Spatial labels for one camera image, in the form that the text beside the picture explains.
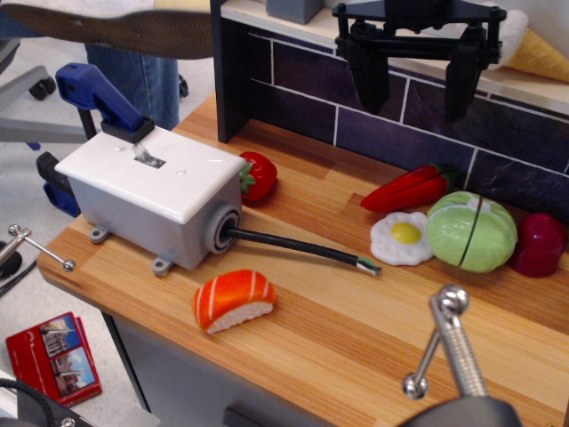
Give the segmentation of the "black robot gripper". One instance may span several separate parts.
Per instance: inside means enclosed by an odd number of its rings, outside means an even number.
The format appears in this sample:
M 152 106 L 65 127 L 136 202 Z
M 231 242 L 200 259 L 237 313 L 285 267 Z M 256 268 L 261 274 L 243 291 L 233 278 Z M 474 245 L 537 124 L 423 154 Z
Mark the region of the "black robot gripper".
M 450 61 L 445 72 L 445 122 L 462 120 L 481 69 L 501 58 L 499 6 L 467 1 L 340 3 L 339 53 L 348 62 L 361 106 L 379 114 L 389 99 L 390 58 Z

